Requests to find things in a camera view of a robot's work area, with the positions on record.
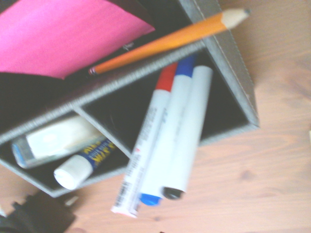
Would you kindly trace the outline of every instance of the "white marker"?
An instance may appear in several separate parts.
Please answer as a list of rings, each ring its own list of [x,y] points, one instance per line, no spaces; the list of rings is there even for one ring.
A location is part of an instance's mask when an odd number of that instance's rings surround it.
[[[177,64],[164,68],[153,92],[146,117],[140,129],[120,193],[111,211],[136,217],[141,179],[148,165],[170,96]]]
[[[212,69],[207,66],[196,66],[193,70],[189,101],[170,169],[164,179],[163,194],[168,199],[180,198],[187,189],[204,124],[212,74]]]
[[[159,205],[162,199],[163,180],[169,169],[168,165],[188,101],[195,58],[196,55],[193,55],[178,63],[171,99],[140,190],[140,200],[146,205]]]

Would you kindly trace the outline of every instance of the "wooden surface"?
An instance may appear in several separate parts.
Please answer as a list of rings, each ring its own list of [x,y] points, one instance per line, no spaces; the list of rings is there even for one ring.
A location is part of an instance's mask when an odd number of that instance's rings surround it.
[[[110,211],[122,176],[81,189],[68,233],[311,233],[311,3],[221,0],[249,7],[233,35],[255,82],[261,129],[198,150],[180,201]],[[0,167],[0,204],[36,188]]]

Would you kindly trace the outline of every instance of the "red marker cap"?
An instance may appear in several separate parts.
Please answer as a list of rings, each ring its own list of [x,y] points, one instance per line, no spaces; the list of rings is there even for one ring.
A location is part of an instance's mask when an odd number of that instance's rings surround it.
[[[177,68],[177,63],[173,63],[162,69],[159,80],[157,81],[155,89],[162,89],[166,91],[171,91],[175,72]]]

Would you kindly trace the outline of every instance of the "marker label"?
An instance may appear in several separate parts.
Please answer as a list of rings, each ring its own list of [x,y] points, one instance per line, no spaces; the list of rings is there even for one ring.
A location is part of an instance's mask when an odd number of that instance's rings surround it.
[[[132,217],[136,217],[137,215],[140,181],[149,162],[149,154],[154,148],[155,139],[169,97],[170,93],[168,91],[154,91],[132,157],[127,166],[126,175],[116,204],[111,209],[114,213],[121,213]]]

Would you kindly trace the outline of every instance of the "paper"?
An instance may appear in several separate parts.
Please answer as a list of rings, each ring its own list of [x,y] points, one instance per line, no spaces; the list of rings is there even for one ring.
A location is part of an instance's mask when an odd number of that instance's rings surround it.
[[[153,30],[106,0],[20,0],[0,14],[0,72],[63,79]]]

